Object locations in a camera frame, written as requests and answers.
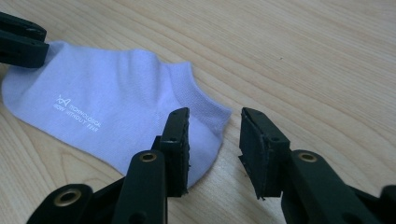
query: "metal grommet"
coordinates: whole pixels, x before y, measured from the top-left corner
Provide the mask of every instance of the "metal grommet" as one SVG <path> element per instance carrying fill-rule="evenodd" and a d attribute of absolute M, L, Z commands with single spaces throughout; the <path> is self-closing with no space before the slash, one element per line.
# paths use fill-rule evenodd
<path fill-rule="evenodd" d="M 64 192 L 58 194 L 53 203 L 58 207 L 65 207 L 75 203 L 80 197 L 81 191 L 79 189 L 67 189 Z"/>
<path fill-rule="evenodd" d="M 139 159 L 144 162 L 155 161 L 155 160 L 157 160 L 157 155 L 154 153 L 148 152 L 148 153 L 144 153 L 144 154 L 140 155 Z"/>
<path fill-rule="evenodd" d="M 302 152 L 300 154 L 298 154 L 298 158 L 300 158 L 300 160 L 302 161 L 307 161 L 307 162 L 315 162 L 318 160 L 318 158 L 314 155 L 312 155 L 311 153 L 307 153 L 307 152 Z"/>

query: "clamp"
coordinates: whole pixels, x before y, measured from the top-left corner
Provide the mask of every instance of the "clamp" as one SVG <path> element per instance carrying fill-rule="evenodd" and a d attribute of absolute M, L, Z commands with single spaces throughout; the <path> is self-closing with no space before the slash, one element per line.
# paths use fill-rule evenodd
<path fill-rule="evenodd" d="M 56 189 L 27 224 L 167 223 L 167 198 L 188 193 L 189 116 L 187 107 L 172 111 L 163 135 L 132 157 L 125 177 L 95 193 L 84 184 Z"/>
<path fill-rule="evenodd" d="M 50 45 L 41 26 L 0 12 L 0 63 L 27 68 L 44 64 Z"/>
<path fill-rule="evenodd" d="M 286 222 L 396 223 L 396 185 L 379 198 L 345 184 L 317 153 L 290 150 L 289 139 L 261 111 L 242 109 L 239 157 L 260 198 L 282 198 Z"/>

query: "black clamp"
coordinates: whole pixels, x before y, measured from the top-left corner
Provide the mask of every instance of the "black clamp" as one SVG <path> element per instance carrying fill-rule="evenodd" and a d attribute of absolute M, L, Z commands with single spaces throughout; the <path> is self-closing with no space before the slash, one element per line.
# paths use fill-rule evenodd
<path fill-rule="evenodd" d="M 27 223 L 167 223 L 167 198 L 188 193 L 189 116 L 187 107 L 171 112 L 163 135 L 132 157 L 125 177 L 95 193 L 84 184 L 56 189 Z"/>
<path fill-rule="evenodd" d="M 41 26 L 0 12 L 0 63 L 27 68 L 44 64 L 50 45 Z"/>
<path fill-rule="evenodd" d="M 317 153 L 290 150 L 261 111 L 242 109 L 239 147 L 257 198 L 281 197 L 287 223 L 396 223 L 396 185 L 379 198 L 348 186 Z"/>

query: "wood grain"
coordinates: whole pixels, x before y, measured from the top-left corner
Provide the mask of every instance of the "wood grain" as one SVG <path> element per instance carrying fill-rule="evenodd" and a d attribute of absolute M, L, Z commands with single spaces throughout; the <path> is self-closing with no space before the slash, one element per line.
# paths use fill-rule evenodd
<path fill-rule="evenodd" d="M 191 61 L 199 86 L 233 109 L 207 175 L 170 200 L 169 223 L 284 223 L 257 201 L 237 156 L 240 110 L 267 114 L 346 183 L 378 195 L 396 183 L 396 2 L 34 0 L 0 2 L 48 41 L 149 49 Z M 0 65 L 0 78 L 7 72 Z M 0 104 L 0 218 L 24 223 L 53 190 L 120 178 L 110 166 L 13 117 Z"/>

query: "sock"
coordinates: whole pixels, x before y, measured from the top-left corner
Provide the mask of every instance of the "sock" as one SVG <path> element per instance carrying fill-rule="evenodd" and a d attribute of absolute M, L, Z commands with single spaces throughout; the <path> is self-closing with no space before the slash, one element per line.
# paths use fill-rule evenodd
<path fill-rule="evenodd" d="M 161 135 L 170 112 L 190 109 L 189 187 L 217 157 L 231 110 L 211 100 L 191 64 L 163 63 L 147 50 L 49 43 L 45 64 L 10 66 L 2 83 L 7 109 L 123 175 L 132 156 Z"/>

